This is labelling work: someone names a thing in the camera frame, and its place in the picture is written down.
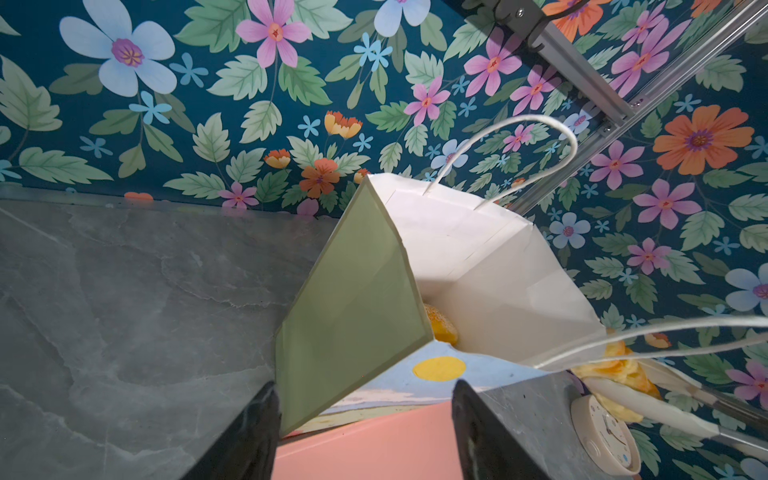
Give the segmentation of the braided glazed fake bread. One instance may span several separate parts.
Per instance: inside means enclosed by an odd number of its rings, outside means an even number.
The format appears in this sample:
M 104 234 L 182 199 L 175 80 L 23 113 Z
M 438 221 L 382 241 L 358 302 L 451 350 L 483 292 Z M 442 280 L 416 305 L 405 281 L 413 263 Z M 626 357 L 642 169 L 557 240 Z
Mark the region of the braided glazed fake bread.
M 590 377 L 604 378 L 630 387 L 635 391 L 651 396 L 657 400 L 662 399 L 657 386 L 650 381 L 645 371 L 636 360 L 604 361 L 595 364 L 576 366 L 571 369 L 571 372 L 580 380 Z M 642 415 L 601 394 L 594 393 L 594 396 L 597 401 L 618 420 L 628 424 L 640 423 L 644 420 Z

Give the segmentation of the landscape print paper bag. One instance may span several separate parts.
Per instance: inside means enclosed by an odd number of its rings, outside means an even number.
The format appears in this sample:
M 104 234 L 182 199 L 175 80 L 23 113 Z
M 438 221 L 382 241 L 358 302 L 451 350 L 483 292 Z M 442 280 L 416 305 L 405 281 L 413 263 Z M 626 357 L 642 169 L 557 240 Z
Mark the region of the landscape print paper bag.
M 456 327 L 437 341 L 425 304 Z M 497 198 L 382 173 L 357 188 L 276 336 L 284 436 L 607 359 L 608 333 L 538 228 Z

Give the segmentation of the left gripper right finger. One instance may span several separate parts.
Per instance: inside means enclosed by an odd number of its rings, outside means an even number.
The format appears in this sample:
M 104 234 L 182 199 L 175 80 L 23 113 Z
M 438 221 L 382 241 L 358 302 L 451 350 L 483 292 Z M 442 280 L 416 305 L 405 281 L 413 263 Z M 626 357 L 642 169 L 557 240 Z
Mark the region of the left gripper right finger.
M 454 387 L 451 410 L 464 479 L 549 479 L 465 380 Z

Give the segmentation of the fake croissant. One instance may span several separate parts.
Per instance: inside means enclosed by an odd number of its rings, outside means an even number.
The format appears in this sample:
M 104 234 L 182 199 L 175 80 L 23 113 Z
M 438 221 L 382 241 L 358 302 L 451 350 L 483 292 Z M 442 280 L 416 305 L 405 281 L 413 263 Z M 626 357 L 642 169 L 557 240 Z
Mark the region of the fake croissant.
M 424 307 L 434 338 L 440 342 L 456 345 L 459 341 L 459 333 L 454 324 L 436 307 L 429 304 L 425 304 Z

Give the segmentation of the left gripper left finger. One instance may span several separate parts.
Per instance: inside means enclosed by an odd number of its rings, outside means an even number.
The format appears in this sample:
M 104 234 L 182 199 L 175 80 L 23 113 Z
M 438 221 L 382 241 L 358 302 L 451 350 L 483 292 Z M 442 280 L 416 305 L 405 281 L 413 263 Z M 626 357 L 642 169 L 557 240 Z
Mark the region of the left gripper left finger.
M 182 480 L 269 480 L 279 442 L 281 413 L 267 382 Z

